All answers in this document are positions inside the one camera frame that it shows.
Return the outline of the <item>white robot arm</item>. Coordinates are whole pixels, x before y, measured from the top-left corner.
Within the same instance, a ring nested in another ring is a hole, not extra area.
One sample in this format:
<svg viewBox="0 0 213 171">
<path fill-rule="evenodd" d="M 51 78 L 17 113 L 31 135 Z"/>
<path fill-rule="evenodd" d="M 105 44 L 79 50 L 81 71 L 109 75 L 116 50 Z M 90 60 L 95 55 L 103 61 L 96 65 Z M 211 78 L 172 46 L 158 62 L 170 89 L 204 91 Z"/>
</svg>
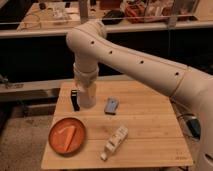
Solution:
<svg viewBox="0 0 213 171">
<path fill-rule="evenodd" d="M 213 76 L 193 67 L 116 45 L 106 39 L 105 26 L 88 21 L 72 28 L 66 43 L 75 53 L 77 102 L 96 104 L 95 80 L 103 63 L 169 97 L 197 115 L 201 124 L 195 171 L 213 171 Z"/>
</svg>

